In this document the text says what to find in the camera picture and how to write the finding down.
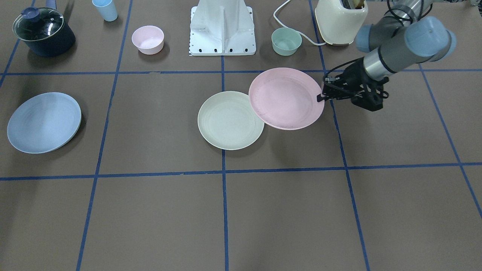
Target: cup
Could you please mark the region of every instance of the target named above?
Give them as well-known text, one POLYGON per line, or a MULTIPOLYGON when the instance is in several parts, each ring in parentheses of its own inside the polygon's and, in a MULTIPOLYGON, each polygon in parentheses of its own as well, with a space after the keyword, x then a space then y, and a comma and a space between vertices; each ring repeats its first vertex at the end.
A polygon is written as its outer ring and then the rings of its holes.
POLYGON ((92 4, 97 8, 104 20, 112 22, 117 19, 116 5, 113 0, 92 0, 92 4))
POLYGON ((301 45, 301 35, 298 31, 282 27, 278 28, 271 35, 273 50, 280 55, 288 56, 294 54, 301 45))
POLYGON ((143 54, 157 54, 164 47, 164 32, 155 26, 143 26, 132 34, 132 43, 143 54))

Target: light blue plate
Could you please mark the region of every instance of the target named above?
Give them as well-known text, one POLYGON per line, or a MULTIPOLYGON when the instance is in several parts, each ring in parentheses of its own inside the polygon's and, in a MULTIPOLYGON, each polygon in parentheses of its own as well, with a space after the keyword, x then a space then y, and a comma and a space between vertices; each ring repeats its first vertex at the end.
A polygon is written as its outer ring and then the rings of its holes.
POLYGON ((45 153, 60 148, 80 126, 80 106, 59 92, 37 95, 13 113, 7 126, 8 140, 17 150, 45 153))

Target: white mounting bracket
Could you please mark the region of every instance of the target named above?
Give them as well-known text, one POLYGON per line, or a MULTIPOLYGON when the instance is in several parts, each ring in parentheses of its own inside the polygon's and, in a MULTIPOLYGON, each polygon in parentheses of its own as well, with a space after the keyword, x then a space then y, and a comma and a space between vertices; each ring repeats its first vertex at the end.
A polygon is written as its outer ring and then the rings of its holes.
POLYGON ((189 55, 256 53, 253 9, 244 0, 200 0, 190 28, 189 55))

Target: light blue joint cap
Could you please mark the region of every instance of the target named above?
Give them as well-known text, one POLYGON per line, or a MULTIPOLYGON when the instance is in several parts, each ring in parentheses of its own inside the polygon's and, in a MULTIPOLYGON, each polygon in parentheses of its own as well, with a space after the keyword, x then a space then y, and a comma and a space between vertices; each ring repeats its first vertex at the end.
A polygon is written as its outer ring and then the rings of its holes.
POLYGON ((412 53, 430 57, 445 48, 449 34, 442 22, 433 16, 426 17, 407 28, 405 43, 412 53))
POLYGON ((373 25, 364 25, 358 31, 355 43, 357 44, 357 49, 360 52, 369 53, 370 52, 370 30, 373 25))
POLYGON ((447 29, 447 32, 450 34, 450 48, 449 48, 449 51, 439 60, 442 60, 448 57, 455 50, 455 47, 457 46, 457 37, 455 36, 455 34, 448 29, 447 29))

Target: blue cup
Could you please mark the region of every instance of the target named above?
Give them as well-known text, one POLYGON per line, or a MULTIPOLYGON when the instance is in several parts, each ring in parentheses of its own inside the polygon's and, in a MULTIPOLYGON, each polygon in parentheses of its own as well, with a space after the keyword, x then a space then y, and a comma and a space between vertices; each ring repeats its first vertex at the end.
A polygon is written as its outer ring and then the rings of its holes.
POLYGON ((97 8, 104 20, 112 22, 117 19, 116 5, 113 0, 92 0, 92 4, 97 8))

